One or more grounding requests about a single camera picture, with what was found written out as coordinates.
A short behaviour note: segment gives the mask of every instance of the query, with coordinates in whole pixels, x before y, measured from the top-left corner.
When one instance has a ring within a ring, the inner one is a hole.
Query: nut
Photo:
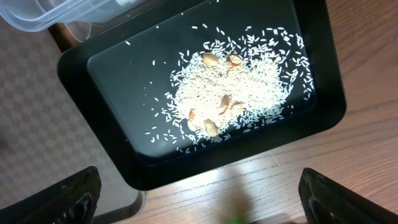
[[[232,95],[224,95],[221,99],[221,107],[222,108],[229,108],[229,104],[232,101]]]
[[[217,125],[212,122],[210,119],[206,119],[203,121],[205,124],[205,131],[207,134],[209,134],[211,137],[216,137],[218,135],[218,127]]]
[[[226,61],[228,62],[228,65],[234,66],[234,67],[241,66],[243,64],[242,59],[237,55],[227,56]]]
[[[231,114],[232,114],[232,116],[237,116],[237,115],[241,114],[242,110],[243,110],[243,104],[242,103],[234,103],[231,106]]]
[[[229,111],[228,107],[225,108],[224,111],[219,113],[218,115],[223,116],[227,111]]]
[[[191,119],[188,120],[187,122],[188,128],[191,131],[197,131],[198,127],[194,125],[193,121]]]
[[[189,119],[195,119],[195,109],[189,111]]]
[[[209,65],[209,66],[215,66],[219,64],[219,59],[215,54],[212,54],[210,52],[206,52],[203,54],[203,63],[205,63],[205,65]]]

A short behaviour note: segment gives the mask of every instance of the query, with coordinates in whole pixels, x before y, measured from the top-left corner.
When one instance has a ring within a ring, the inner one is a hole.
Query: white rice
[[[219,27],[216,27],[216,30],[222,35],[226,35]],[[203,43],[204,50],[202,51],[190,54],[187,50],[187,57],[190,57],[188,60],[184,59],[184,54],[179,52],[182,60],[187,64],[183,63],[182,65],[178,60],[180,70],[171,72],[171,86],[176,88],[176,93],[174,95],[169,92],[165,93],[166,99],[169,100],[167,103],[169,108],[162,109],[162,114],[166,114],[166,122],[172,121],[172,124],[180,129],[182,139],[187,137],[194,145],[198,145],[202,139],[221,142],[231,138],[229,134],[226,134],[231,127],[243,129],[243,132],[246,133],[284,119],[282,111],[286,99],[294,87],[294,82],[297,82],[296,78],[299,77],[299,74],[300,77],[303,75],[302,69],[306,69],[310,76],[309,63],[306,57],[301,56],[301,51],[294,50],[295,55],[300,55],[300,57],[289,56],[290,49],[294,49],[289,41],[296,40],[298,46],[296,49],[303,47],[303,40],[298,34],[295,36],[288,34],[283,27],[269,27],[266,30],[273,31],[275,35],[268,42],[263,38],[266,32],[262,30],[260,34],[262,37],[248,34],[247,38],[242,36],[238,41],[229,36],[226,36],[225,42],[222,40],[206,41]],[[231,72],[226,58],[229,54],[238,54],[235,52],[235,47],[240,50],[239,56],[244,63]],[[206,50],[219,58],[219,65],[209,67],[203,63],[202,54]],[[287,64],[289,60],[293,60],[296,67],[289,68]],[[302,82],[309,83],[313,89],[311,76],[307,79]],[[303,100],[309,100],[311,88],[304,84],[303,87],[307,94]],[[231,105],[243,104],[241,114],[218,115],[223,112],[220,102],[225,95],[232,95]],[[198,129],[195,134],[184,134],[182,123],[186,123],[189,119],[191,109],[195,109],[194,122]],[[219,136],[212,138],[208,135],[203,124],[206,119],[212,120],[220,127]],[[168,134],[172,138],[172,144],[175,144],[177,137],[170,134],[170,130]],[[178,147],[176,151],[190,153],[189,149],[183,151]]]

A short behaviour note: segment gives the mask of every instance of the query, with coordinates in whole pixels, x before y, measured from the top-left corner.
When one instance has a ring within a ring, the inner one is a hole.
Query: wood grain
[[[152,190],[143,213],[122,223],[302,221],[297,186],[309,165],[398,212],[398,1],[330,0],[328,10],[348,102],[342,122],[271,150],[280,167],[264,152]]]

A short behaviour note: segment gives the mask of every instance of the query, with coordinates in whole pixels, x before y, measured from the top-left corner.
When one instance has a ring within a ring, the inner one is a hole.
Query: tray rim
[[[306,32],[311,32],[314,29],[321,28],[322,30],[320,32],[322,34],[312,33],[315,37],[321,35],[321,38],[317,39],[318,42],[306,43],[306,38],[304,38],[305,50],[310,61],[311,57],[314,57],[311,52],[320,49],[323,53],[326,53],[325,58],[328,58],[327,63],[331,66],[331,68],[325,70],[322,63],[310,65],[318,103],[307,113],[297,116],[294,120],[278,122],[277,125],[269,129],[245,135],[244,138],[238,137],[223,142],[223,144],[218,145],[218,150],[208,149],[196,152],[184,156],[183,159],[165,161],[164,164],[157,166],[143,164],[134,152],[134,148],[127,141],[125,133],[88,74],[87,62],[91,56],[203,1],[169,0],[164,2],[82,43],[78,47],[67,50],[58,60],[57,73],[62,85],[96,134],[123,179],[135,189],[151,190],[325,131],[338,124],[346,113],[346,98],[326,2],[325,0],[292,0],[303,36]],[[316,13],[306,13],[308,9],[314,7]],[[321,77],[315,71],[326,75]],[[331,83],[331,86],[321,90],[317,88],[317,82]],[[287,131],[290,134],[289,138],[276,134],[282,131]],[[264,136],[270,139],[265,144]],[[244,147],[250,148],[250,150],[241,150]]]

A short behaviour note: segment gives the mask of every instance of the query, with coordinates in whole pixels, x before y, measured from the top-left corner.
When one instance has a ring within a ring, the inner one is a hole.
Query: plastic container
[[[106,22],[143,1],[0,0],[0,16],[17,29],[37,32],[56,22]]]

